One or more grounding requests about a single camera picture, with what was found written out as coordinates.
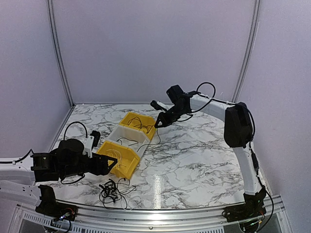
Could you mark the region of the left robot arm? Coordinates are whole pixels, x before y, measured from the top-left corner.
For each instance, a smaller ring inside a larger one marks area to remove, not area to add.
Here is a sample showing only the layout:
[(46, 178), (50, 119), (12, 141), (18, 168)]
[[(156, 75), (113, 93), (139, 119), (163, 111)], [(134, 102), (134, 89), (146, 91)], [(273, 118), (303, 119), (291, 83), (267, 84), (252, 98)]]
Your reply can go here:
[(68, 206), (56, 200), (54, 189), (46, 182), (63, 181), (90, 173), (107, 175), (118, 160), (111, 156), (93, 153), (100, 133), (86, 134), (84, 142), (64, 138), (58, 147), (50, 152), (29, 150), (23, 157), (9, 158), (0, 163), (0, 197), (20, 201), (44, 209), (51, 216), (57, 216)]

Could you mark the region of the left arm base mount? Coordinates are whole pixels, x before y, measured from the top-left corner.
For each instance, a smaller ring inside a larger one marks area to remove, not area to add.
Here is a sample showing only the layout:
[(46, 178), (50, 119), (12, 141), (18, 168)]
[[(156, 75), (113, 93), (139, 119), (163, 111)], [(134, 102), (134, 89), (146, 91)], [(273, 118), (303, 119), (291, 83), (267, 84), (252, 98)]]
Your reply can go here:
[(35, 211), (55, 219), (60, 220), (61, 217), (64, 216), (65, 220), (74, 221), (78, 207), (60, 202), (44, 202), (40, 203), (40, 205), (35, 208)]

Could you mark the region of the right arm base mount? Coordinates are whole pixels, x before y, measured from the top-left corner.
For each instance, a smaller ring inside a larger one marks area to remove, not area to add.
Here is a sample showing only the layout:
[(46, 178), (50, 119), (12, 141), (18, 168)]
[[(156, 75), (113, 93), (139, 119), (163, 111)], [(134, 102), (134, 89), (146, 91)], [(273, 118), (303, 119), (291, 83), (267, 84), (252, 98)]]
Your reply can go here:
[(255, 218), (258, 216), (263, 216), (266, 214), (266, 209), (264, 205), (253, 208), (244, 204), (233, 205), (225, 207), (222, 216), (227, 220), (227, 222), (241, 221), (249, 218)]

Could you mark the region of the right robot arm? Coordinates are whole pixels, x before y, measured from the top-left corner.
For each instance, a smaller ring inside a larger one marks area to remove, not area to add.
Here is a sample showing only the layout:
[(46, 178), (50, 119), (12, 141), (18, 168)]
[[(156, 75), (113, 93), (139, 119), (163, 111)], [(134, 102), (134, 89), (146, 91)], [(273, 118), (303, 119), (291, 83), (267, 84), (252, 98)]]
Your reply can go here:
[(211, 115), (224, 123), (224, 140), (233, 149), (242, 173), (244, 201), (241, 214), (252, 217), (261, 207), (267, 195), (259, 177), (259, 162), (252, 148), (256, 128), (254, 118), (243, 102), (233, 103), (204, 95), (198, 89), (185, 92), (179, 85), (166, 91), (172, 107), (153, 100), (150, 105), (159, 111), (155, 128), (165, 128), (178, 122), (183, 115), (192, 117), (197, 112)]

